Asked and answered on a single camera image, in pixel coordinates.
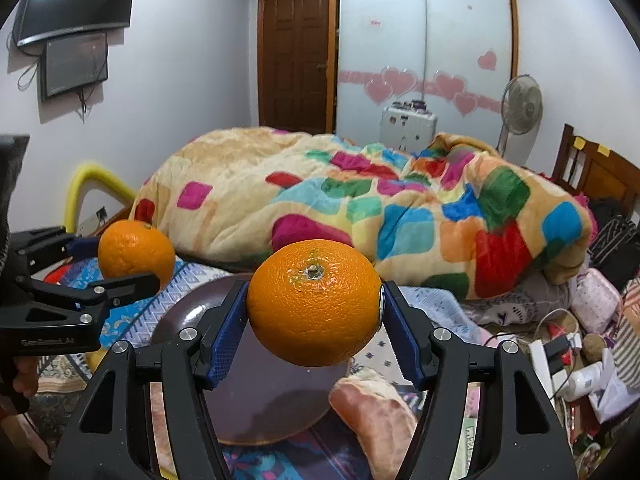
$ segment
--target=wooden headboard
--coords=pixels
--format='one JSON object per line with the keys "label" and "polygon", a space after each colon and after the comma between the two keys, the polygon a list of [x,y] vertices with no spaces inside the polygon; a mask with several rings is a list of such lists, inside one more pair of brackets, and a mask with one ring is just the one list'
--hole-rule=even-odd
{"label": "wooden headboard", "polygon": [[[552,181],[568,193],[575,195],[583,192],[592,200],[615,198],[622,204],[624,213],[630,216],[640,195],[640,170],[623,156],[597,142],[584,140],[584,146],[576,150],[576,139],[580,146],[582,139],[574,135],[572,126],[565,124]],[[579,153],[584,154],[584,162],[580,180],[574,187],[570,181],[577,171]],[[570,168],[570,176],[565,179],[567,167]]]}

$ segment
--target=white bottle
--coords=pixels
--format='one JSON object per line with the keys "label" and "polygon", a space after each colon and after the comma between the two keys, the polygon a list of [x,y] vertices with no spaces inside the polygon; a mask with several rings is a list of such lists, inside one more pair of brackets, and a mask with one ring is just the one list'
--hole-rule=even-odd
{"label": "white bottle", "polygon": [[567,402],[589,395],[600,383],[602,362],[578,370],[569,376],[566,387],[562,389],[562,398]]}

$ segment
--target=white suitcase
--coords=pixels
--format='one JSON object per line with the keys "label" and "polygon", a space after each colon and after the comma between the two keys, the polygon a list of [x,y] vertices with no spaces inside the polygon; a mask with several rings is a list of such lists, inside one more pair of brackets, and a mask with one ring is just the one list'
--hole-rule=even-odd
{"label": "white suitcase", "polygon": [[388,148],[420,153],[435,137],[438,118],[424,110],[388,107],[382,113],[380,142]]}

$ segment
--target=wall socket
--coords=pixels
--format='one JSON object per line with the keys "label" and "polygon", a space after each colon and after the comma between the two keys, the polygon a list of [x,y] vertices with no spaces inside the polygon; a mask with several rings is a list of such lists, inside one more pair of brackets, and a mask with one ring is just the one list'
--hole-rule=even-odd
{"label": "wall socket", "polygon": [[101,208],[84,220],[76,229],[76,234],[80,236],[91,236],[107,221],[107,210]]}

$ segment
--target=fan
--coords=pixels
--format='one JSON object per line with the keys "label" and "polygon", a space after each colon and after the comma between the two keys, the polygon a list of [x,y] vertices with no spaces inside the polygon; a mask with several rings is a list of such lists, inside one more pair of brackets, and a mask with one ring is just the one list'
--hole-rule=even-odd
{"label": "fan", "polygon": [[520,136],[530,132],[541,118],[542,93],[536,80],[525,74],[509,81],[502,96],[502,131],[498,152],[504,155],[510,134]]}

